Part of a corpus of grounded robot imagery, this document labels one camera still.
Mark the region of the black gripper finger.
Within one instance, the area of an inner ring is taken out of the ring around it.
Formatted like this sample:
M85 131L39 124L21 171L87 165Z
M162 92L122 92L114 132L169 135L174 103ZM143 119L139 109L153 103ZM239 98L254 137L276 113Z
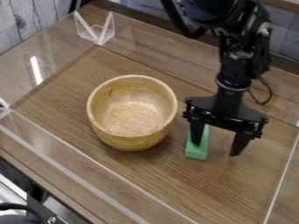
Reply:
M231 145L230 155L233 157L239 156L249 146L249 143L253 139L253 131L252 130L241 130L237 132L234 142Z
M191 141L193 143L199 146L202 143L202 136L205 131L205 123L193 118L191 119Z

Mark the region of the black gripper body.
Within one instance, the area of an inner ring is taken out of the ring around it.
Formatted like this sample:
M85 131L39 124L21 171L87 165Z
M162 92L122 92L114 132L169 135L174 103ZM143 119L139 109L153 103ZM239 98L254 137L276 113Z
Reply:
M206 125L238 132L252 130L253 138L261 138L269 117L253 109L245 102L252 80L229 81L218 78L218 92L209 97L187 97L183 118L191 123L193 118Z

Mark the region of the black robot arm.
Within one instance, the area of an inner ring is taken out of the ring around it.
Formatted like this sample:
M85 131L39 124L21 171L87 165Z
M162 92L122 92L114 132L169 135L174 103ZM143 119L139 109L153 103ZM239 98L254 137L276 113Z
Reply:
M243 102L254 80L270 70L272 19L260 0L161 0L183 36L198 39L211 32L219 39L218 92L189 97L183 118L191 124L191 142L202 143L211 125L235 133L230 155L241 155L261 138L269 117Z

